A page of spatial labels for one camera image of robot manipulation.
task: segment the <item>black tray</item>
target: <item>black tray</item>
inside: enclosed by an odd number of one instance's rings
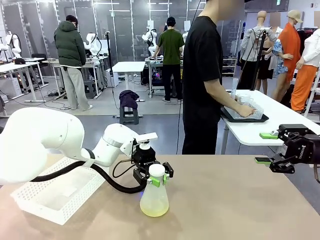
[[[234,119],[224,107],[221,108],[221,112],[231,123],[264,123],[265,121],[267,121],[269,119],[264,114],[262,115],[262,118],[259,120],[257,120],[257,119]]]

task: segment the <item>white plastic basket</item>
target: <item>white plastic basket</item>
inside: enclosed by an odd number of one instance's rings
[[[224,107],[224,108],[228,111],[228,113],[231,115],[231,117],[233,117],[234,119],[237,119],[237,120],[240,120],[240,119],[260,120],[262,118],[262,116],[264,115],[264,109],[260,105],[258,105],[255,101],[249,101],[248,103],[246,103],[246,105],[249,105],[250,107],[255,109],[254,114],[247,116],[247,117],[242,117],[236,111],[234,111],[228,107]]]
[[[74,162],[64,157],[41,175],[51,174]],[[102,168],[109,173],[108,167]],[[92,168],[80,166],[49,181],[27,182],[11,197],[21,210],[64,225],[104,181]]]

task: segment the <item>black cap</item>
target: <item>black cap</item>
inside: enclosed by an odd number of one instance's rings
[[[26,64],[26,61],[23,58],[17,58],[14,60],[14,64],[21,65],[21,64]]]
[[[168,17],[166,24],[168,27],[174,27],[176,25],[176,20],[173,16]]]
[[[68,15],[65,17],[65,20],[71,23],[75,23],[75,26],[78,27],[78,19],[75,16]]]

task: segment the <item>stool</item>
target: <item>stool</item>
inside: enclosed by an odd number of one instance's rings
[[[83,81],[84,83],[84,92],[87,99],[94,99],[97,95],[95,83],[92,80]]]
[[[120,118],[119,118],[120,124],[139,124],[139,116],[138,116],[138,110],[132,109],[132,111],[125,111],[125,107],[120,107]]]

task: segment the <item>dark green puffer jacket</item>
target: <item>dark green puffer jacket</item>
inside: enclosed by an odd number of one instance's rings
[[[60,65],[81,67],[86,64],[84,42],[72,22],[63,21],[54,32]]]

